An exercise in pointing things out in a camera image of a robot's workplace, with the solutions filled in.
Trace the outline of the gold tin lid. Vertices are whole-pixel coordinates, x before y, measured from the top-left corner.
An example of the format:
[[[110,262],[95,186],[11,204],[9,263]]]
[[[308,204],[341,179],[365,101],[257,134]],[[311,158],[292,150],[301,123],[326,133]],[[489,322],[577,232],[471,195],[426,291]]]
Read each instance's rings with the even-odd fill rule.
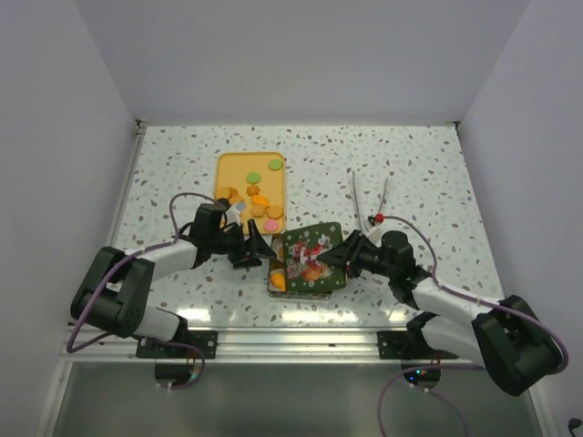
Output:
[[[282,234],[285,283],[296,290],[341,290],[346,286],[343,269],[319,262],[322,252],[343,242],[339,222],[323,222]]]

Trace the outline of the metal serving tongs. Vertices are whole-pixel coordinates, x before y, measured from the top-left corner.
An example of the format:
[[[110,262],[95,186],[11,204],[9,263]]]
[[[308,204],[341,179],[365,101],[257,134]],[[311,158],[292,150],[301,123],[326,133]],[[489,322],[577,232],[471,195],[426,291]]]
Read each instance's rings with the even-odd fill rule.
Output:
[[[365,189],[356,171],[352,170],[350,182],[357,227],[364,235],[371,236],[381,224],[380,216],[386,206],[390,179],[384,178],[378,183],[376,190]]]

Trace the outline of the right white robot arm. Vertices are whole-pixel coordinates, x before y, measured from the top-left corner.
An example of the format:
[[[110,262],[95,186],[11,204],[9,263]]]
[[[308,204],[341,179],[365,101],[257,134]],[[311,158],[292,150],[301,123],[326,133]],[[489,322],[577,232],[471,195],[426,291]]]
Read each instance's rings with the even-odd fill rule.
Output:
[[[420,315],[406,325],[405,345],[416,357],[446,351],[484,369],[502,391],[518,396],[568,363],[557,340],[527,302],[516,295],[484,299],[449,292],[417,264],[401,231],[387,231],[378,245],[359,231],[320,254],[320,262],[350,279],[363,271],[386,277],[395,298]]]

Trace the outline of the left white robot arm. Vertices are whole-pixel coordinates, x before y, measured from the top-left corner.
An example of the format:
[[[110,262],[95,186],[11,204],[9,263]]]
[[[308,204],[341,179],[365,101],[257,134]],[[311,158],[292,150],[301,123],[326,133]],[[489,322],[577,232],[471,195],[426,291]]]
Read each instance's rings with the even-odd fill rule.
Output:
[[[188,323],[178,314],[148,305],[153,282],[195,269],[213,255],[225,256],[234,269],[259,267],[276,253],[255,221],[239,222],[240,211],[224,200],[199,205],[194,219],[168,242],[127,254],[100,249],[70,306],[73,337],[88,324],[106,335],[157,340],[172,358],[187,351]]]

